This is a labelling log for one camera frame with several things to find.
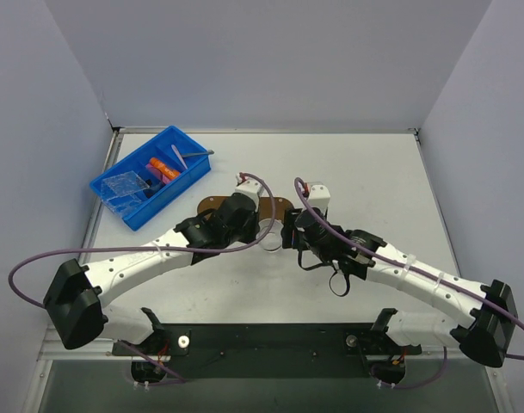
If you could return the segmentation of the clear glass cup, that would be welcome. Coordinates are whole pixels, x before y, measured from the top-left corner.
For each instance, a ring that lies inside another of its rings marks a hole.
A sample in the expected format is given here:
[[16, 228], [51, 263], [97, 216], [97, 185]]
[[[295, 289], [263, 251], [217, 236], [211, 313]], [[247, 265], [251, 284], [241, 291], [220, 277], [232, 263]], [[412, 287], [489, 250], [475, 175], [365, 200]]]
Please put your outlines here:
[[259, 231], [256, 234], [257, 238], [261, 238], [262, 235], [267, 232], [268, 234], [259, 242], [259, 246], [266, 252], [274, 253], [281, 248], [282, 236], [281, 231], [283, 224], [276, 219], [272, 226], [271, 219], [263, 219], [259, 222]]

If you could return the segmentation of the clear textured acrylic holder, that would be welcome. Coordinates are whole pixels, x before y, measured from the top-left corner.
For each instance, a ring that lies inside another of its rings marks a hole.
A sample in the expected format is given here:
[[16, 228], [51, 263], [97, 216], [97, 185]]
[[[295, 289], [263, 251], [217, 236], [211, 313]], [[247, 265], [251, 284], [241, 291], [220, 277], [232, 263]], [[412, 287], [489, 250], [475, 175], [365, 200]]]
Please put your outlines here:
[[112, 213], [124, 217], [141, 204], [142, 194], [149, 185], [135, 172], [128, 171], [101, 181], [101, 201]]

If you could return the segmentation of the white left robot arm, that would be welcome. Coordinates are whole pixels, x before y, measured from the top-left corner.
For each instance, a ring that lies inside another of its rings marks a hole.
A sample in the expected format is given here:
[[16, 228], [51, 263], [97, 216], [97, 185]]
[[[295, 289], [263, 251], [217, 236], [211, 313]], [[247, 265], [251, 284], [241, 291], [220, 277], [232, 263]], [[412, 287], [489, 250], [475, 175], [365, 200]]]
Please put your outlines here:
[[184, 219], [147, 244], [144, 251], [81, 265], [61, 264], [43, 305], [67, 349], [98, 338], [123, 340], [152, 354], [163, 342], [163, 327], [146, 307], [128, 309], [114, 301], [135, 287], [169, 271], [219, 255], [229, 245], [255, 240], [259, 196], [239, 192], [215, 211]]

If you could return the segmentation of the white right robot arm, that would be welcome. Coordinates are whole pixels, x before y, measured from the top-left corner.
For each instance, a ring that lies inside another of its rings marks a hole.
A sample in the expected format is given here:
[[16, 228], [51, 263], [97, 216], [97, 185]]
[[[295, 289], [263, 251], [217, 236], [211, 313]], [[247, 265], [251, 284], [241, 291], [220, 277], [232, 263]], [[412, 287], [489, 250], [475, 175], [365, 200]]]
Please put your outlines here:
[[331, 267], [346, 282], [351, 277], [379, 283], [436, 309], [436, 314], [383, 310], [373, 327], [395, 345], [459, 348], [469, 359], [501, 367], [517, 316], [510, 286], [464, 280], [419, 262], [363, 230], [321, 225], [308, 211], [286, 210], [282, 245], [310, 251], [319, 267]]

